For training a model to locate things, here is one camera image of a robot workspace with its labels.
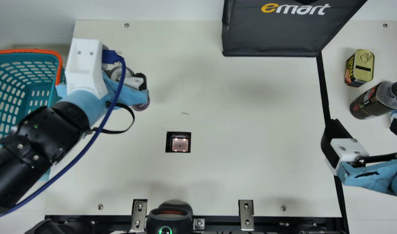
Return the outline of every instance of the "orange basket rim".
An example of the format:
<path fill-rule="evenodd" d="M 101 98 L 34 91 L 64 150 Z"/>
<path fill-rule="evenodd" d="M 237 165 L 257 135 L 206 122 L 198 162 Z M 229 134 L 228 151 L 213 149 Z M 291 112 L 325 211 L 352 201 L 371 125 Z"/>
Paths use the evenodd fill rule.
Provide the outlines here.
<path fill-rule="evenodd" d="M 49 54 L 54 55 L 58 59 L 57 75 L 55 77 L 55 85 L 61 82 L 61 70 L 63 68 L 63 61 L 61 59 L 60 53 L 55 50 L 50 49 L 4 49 L 0 50 L 0 55 L 2 54 L 13 54 L 13 53 L 38 53 L 38 54 Z"/>

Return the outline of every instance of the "black shopping bag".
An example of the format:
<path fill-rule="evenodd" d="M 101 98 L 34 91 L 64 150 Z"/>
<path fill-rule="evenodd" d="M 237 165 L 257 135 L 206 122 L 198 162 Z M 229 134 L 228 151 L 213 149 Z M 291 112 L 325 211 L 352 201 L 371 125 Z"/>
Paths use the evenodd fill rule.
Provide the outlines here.
<path fill-rule="evenodd" d="M 366 1 L 225 0 L 223 54 L 315 57 Z"/>

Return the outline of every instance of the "canned food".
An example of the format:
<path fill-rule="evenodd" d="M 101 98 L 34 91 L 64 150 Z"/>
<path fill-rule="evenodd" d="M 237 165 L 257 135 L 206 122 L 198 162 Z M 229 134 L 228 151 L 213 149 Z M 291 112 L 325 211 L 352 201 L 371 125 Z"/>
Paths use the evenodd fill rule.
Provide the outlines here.
<path fill-rule="evenodd" d="M 360 87 L 373 79 L 375 55 L 367 50 L 358 49 L 346 62 L 346 85 Z"/>

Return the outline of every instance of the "blue cable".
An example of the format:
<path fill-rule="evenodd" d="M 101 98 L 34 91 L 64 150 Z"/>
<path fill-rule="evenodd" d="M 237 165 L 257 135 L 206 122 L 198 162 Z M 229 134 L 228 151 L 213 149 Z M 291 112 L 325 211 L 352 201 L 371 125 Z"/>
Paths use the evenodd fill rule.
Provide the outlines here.
<path fill-rule="evenodd" d="M 121 93 L 122 87 L 123 87 L 123 83 L 124 83 L 124 79 L 125 79 L 125 74 L 126 74 L 126 69 L 124 69 L 126 67 L 125 64 L 125 60 L 123 57 L 116 55 L 118 58 L 118 61 L 122 64 L 122 74 L 121 74 L 121 78 L 119 81 L 119 85 L 118 88 L 116 89 L 116 93 L 115 96 L 113 97 L 113 100 L 102 120 L 102 122 L 99 125 L 99 128 L 97 129 L 97 131 L 94 133 L 93 137 L 90 139 L 90 141 L 87 143 L 87 145 L 83 148 L 83 150 L 81 150 L 81 152 L 77 155 L 77 157 L 75 157 L 67 166 L 65 166 L 58 174 L 56 174 L 53 178 L 51 178 L 49 181 L 47 181 L 44 185 L 42 185 L 38 190 L 36 190 L 35 192 L 33 192 L 33 194 L 29 195 L 27 198 L 25 198 L 24 200 L 22 200 L 21 202 L 17 203 L 12 209 L 10 209 L 8 212 L 0 214 L 0 217 L 5 216 L 9 213 L 14 212 L 15 210 L 21 208 L 22 206 L 24 206 L 26 203 L 30 202 L 32 199 L 34 199 L 36 196 L 38 196 L 41 192 L 43 192 L 44 190 L 46 190 L 50 185 L 52 185 L 54 182 L 57 181 L 57 179 L 59 179 L 62 175 L 64 175 L 64 173 L 66 173 L 70 168 L 72 168 L 72 166 L 74 166 L 83 156 L 84 154 L 88 151 L 88 149 L 91 147 L 91 145 L 93 145 L 94 141 L 96 140 L 96 138 L 99 136 L 99 134 L 101 133 L 101 131 L 103 130 L 103 127 L 105 126 L 107 120 L 109 119 L 110 114 L 113 111 L 113 108 L 115 107 L 118 99 L 119 99 L 119 95 Z"/>

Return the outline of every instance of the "robotic arm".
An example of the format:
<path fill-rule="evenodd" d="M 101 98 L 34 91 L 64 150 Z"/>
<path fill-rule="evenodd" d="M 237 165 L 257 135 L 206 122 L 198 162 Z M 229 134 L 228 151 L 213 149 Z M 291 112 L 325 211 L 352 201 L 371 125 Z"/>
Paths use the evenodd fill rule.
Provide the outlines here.
<path fill-rule="evenodd" d="M 397 119 L 390 130 L 397 135 Z M 397 196 L 397 153 L 370 157 L 338 120 L 330 120 L 326 125 L 321 149 L 329 168 L 343 185 Z"/>
<path fill-rule="evenodd" d="M 61 161 L 106 113 L 98 133 L 89 142 L 92 144 L 117 102 L 120 106 L 148 103 L 143 74 L 127 77 L 123 69 L 119 83 L 105 75 L 102 64 L 115 62 L 126 67 L 124 59 L 115 51 L 103 49 L 101 42 L 73 39 L 66 68 L 67 84 L 57 86 L 63 99 L 30 113 L 12 128 L 9 136 L 0 139 L 0 214 L 14 208 L 46 170 Z"/>

